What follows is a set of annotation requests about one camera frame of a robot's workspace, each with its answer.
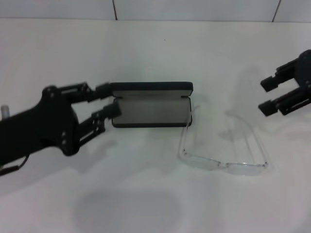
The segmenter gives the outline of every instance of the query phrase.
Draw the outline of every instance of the open glasses case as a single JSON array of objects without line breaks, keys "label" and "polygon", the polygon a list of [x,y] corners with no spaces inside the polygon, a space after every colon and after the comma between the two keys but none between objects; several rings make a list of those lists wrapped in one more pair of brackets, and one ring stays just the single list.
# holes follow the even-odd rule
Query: open glasses case
[{"label": "open glasses case", "polygon": [[259,137],[242,118],[198,105],[189,114],[188,122],[192,120],[180,148],[180,158],[189,166],[234,175],[257,175],[268,167]]},{"label": "open glasses case", "polygon": [[114,101],[122,115],[112,119],[117,128],[186,127],[191,111],[190,82],[112,83]]}]

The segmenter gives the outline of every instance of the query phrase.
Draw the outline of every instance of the eyeglasses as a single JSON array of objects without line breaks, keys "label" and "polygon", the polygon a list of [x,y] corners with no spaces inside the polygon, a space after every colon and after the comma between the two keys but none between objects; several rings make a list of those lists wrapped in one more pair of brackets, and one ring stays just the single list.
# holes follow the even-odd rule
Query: eyeglasses
[{"label": "eyeglasses", "polygon": [[[212,158],[206,158],[206,157],[201,157],[193,154],[192,152],[187,151],[185,145],[186,145],[186,140],[187,136],[189,133],[189,124],[191,123],[191,119],[194,116],[194,112],[197,112],[198,109],[201,108],[200,105],[196,106],[190,113],[188,120],[187,120],[187,127],[183,132],[183,143],[182,143],[182,153],[180,159],[185,162],[187,165],[196,167],[196,168],[201,168],[205,170],[216,170],[216,169],[221,169],[227,173],[233,174],[233,175],[246,175],[246,176],[252,176],[252,175],[258,175],[261,172],[263,172],[267,167],[268,167],[268,162],[264,153],[264,150],[258,141],[257,137],[254,135],[253,130],[251,127],[248,125],[250,128],[252,134],[254,135],[255,138],[255,144],[258,146],[258,151],[262,155],[263,164],[256,164],[256,163],[222,163],[218,160],[212,159]],[[204,124],[213,124],[213,122],[204,122]]]}]

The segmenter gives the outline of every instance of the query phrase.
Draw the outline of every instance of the clear eyeglasses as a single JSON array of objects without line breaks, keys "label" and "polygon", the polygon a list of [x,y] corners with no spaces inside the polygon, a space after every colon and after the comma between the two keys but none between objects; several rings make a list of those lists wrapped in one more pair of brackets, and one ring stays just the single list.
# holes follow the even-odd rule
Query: clear eyeglasses
[{"label": "clear eyeglasses", "polygon": [[[180,159],[189,166],[205,170],[221,169],[234,175],[258,175],[268,167],[264,148],[254,134],[251,126],[238,116],[226,116],[231,120],[222,121],[223,117],[209,109],[196,106],[187,120],[187,127],[182,134]],[[212,156],[232,155],[235,160],[248,161],[222,163]]]}]

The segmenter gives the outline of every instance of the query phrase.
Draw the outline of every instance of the eyeglass case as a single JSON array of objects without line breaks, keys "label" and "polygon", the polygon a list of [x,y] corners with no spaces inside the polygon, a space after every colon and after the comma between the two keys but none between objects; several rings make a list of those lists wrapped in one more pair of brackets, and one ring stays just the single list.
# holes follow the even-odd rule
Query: eyeglass case
[{"label": "eyeglass case", "polygon": [[116,128],[187,125],[193,92],[191,82],[112,83],[112,90],[122,112],[112,119]]}]

